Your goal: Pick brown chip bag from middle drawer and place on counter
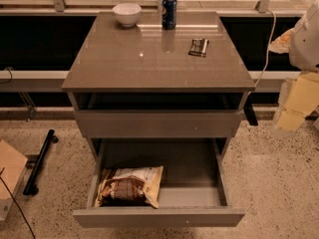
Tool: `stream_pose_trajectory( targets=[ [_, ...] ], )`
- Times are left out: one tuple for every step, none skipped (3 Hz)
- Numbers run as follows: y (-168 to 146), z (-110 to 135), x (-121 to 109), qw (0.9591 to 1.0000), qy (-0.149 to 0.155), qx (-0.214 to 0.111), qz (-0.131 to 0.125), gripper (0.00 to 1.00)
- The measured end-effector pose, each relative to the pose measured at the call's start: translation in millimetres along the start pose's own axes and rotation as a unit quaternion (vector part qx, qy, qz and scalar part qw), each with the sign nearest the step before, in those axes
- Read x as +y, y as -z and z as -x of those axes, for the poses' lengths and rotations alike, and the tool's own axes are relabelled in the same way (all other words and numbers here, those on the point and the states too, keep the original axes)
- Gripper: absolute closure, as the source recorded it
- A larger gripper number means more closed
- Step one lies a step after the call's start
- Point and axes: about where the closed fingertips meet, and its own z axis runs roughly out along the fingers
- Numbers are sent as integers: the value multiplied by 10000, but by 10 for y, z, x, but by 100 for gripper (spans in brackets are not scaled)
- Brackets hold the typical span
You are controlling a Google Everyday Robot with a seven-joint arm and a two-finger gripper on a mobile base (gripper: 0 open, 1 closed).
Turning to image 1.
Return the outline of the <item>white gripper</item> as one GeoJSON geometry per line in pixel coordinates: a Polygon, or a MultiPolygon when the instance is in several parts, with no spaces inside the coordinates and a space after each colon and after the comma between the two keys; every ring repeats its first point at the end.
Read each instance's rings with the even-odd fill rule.
{"type": "Polygon", "coordinates": [[[272,41],[269,50],[277,54],[289,52],[292,66],[313,71],[286,79],[282,84],[272,131],[277,136],[288,136],[319,107],[319,74],[314,73],[319,72],[319,0],[310,6],[294,29],[272,41]]]}

